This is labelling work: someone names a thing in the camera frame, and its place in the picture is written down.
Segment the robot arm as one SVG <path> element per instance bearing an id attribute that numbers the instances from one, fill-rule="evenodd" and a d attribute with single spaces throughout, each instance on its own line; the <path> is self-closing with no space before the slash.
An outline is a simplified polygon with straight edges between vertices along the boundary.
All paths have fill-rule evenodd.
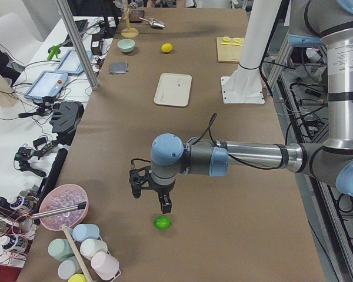
<path id="1" fill-rule="evenodd" d="M 171 211 L 178 173 L 224 176 L 231 164 L 303 173 L 353 197 L 353 1 L 292 1 L 288 38 L 292 46 L 327 47 L 327 140 L 269 145 L 198 137 L 183 143 L 159 135 L 144 180 L 158 193 L 163 213 Z"/>

